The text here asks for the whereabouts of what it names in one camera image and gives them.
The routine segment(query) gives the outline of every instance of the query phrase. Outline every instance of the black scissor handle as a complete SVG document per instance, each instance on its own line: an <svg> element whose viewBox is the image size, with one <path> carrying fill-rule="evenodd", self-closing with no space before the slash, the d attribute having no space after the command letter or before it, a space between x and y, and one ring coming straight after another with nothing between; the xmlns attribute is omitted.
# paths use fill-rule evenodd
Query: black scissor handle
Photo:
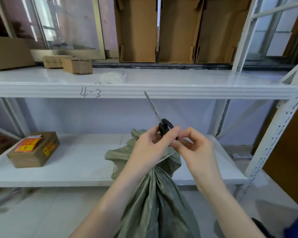
<svg viewBox="0 0 298 238"><path fill-rule="evenodd" d="M173 125L167 119L162 119L161 123L159 123L159 131L160 131L161 137L163 137L163 135L165 135L172 128L173 128Z"/></svg>

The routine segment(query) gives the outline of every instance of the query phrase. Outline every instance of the open cardboard box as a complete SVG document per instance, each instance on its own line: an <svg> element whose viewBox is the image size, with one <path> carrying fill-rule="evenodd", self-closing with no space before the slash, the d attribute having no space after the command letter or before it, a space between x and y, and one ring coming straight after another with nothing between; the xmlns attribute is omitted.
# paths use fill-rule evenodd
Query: open cardboard box
<svg viewBox="0 0 298 238"><path fill-rule="evenodd" d="M157 0L114 0L120 62L155 62Z"/></svg>
<svg viewBox="0 0 298 238"><path fill-rule="evenodd" d="M162 0L158 63L195 63L204 0Z"/></svg>
<svg viewBox="0 0 298 238"><path fill-rule="evenodd" d="M196 63L232 63L251 0L206 0Z"/></svg>

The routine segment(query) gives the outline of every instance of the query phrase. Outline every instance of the scissor blade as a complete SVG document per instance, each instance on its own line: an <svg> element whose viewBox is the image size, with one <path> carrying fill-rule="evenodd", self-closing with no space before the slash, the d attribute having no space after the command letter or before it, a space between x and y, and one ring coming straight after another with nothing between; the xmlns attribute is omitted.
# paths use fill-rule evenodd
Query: scissor blade
<svg viewBox="0 0 298 238"><path fill-rule="evenodd" d="M160 123L162 123L161 118L160 118L159 113L158 113L158 110L156 109L156 107L154 106L153 102L151 101L151 99L150 99L149 96L147 95L146 91L144 91L144 93L145 93L145 95L146 95L146 97L147 97L147 99L148 99L148 101L149 101L149 104L150 104L152 110L154 111L154 113L155 113L156 116L158 117Z"/></svg>

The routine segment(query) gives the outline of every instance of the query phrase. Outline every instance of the scissors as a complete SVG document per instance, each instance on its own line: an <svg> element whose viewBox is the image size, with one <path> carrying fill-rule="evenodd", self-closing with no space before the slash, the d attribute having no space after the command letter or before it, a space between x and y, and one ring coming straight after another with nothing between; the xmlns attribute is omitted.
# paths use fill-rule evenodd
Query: scissors
<svg viewBox="0 0 298 238"><path fill-rule="evenodd" d="M156 107L154 106L154 104L152 103L151 99L149 98L149 96L147 95L146 91L144 91L149 104L151 106L151 108L153 109L154 113L156 114L156 116L158 117L160 123L159 123L159 131L161 136L163 137L163 135L165 135L170 129L173 128L173 125L167 120L167 119L161 119L158 113L158 110L156 109Z"/></svg>

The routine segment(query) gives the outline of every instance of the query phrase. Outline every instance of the orange warning sticker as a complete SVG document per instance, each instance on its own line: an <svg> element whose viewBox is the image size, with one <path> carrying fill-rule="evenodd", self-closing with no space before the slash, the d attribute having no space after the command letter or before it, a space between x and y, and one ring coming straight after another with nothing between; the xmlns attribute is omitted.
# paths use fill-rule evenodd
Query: orange warning sticker
<svg viewBox="0 0 298 238"><path fill-rule="evenodd" d="M46 155L46 157L50 156L50 152L55 148L55 144L52 142L49 142L44 148L43 153Z"/></svg>
<svg viewBox="0 0 298 238"><path fill-rule="evenodd" d="M42 136L28 136L16 147L16 152L32 152Z"/></svg>

